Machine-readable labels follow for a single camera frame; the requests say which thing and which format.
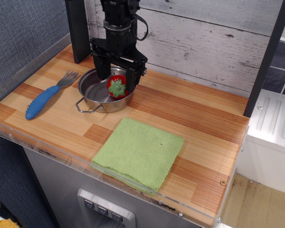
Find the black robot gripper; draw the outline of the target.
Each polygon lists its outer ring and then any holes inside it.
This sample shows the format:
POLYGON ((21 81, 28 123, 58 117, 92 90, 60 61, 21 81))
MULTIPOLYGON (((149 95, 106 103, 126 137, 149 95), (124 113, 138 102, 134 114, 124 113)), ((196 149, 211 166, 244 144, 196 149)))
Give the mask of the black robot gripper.
POLYGON ((145 75, 147 57, 136 48, 137 28, 106 31, 106 38, 91 38, 95 69, 100 80, 111 74, 111 64, 126 69, 126 90, 133 91, 145 75))

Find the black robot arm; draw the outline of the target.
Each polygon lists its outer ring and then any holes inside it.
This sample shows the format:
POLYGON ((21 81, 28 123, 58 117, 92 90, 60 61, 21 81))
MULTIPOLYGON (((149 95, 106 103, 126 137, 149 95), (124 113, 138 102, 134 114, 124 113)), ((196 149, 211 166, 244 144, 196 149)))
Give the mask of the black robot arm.
POLYGON ((138 38, 138 21, 148 24, 136 14, 140 9, 138 0, 102 0, 101 5, 106 35, 90 39, 97 75, 105 80, 111 74, 111 65, 119 66, 126 70, 126 90, 131 92, 146 73, 148 61, 136 48, 137 41, 146 39, 149 32, 147 29, 144 37, 138 38))

